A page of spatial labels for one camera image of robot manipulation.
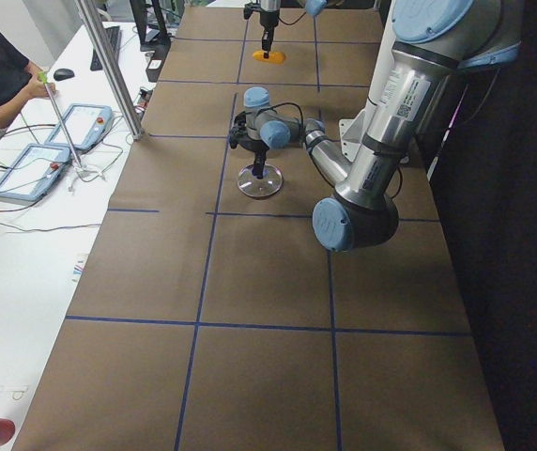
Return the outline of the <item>person's hand holding stick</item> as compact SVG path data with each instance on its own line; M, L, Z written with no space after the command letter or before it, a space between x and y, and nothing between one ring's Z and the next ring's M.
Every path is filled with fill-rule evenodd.
M54 83L43 83L35 77L29 81L27 87L31 99L49 98L51 95L56 93L56 86Z

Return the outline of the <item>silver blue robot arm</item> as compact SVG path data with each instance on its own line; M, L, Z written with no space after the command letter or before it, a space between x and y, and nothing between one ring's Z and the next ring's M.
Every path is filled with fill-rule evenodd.
M254 153L247 170L262 179L268 150L303 144L333 188L313 210L317 240L331 251L384 243L399 219L386 190L442 80L456 71L515 60L523 9L521 1L393 2L391 31L379 48L391 53L392 63L379 101L368 102L355 120L361 134L352 161L325 135L321 122L278 114L260 86L246 90L229 145Z
M343 4L343 1L326 1L326 0L309 0L299 1L304 11L312 17L318 15L323 9L329 6ZM280 23L281 1L278 0L260 0L251 2L246 6L248 12L252 14L254 11L259 13L260 24L263 27L263 36L261 39L261 47L264 53L264 58L267 59L271 52L271 47L274 39L274 31Z

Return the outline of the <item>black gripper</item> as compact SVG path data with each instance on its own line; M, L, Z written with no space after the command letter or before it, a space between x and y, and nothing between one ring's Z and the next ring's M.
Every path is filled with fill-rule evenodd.
M253 175L255 178L263 179L265 177L265 163L267 152L270 147L262 140L250 140L248 150L254 155Z
M264 31L262 36L262 50L265 53L271 51L271 46L274 38L274 30L279 24L279 10L260 11L260 24Z

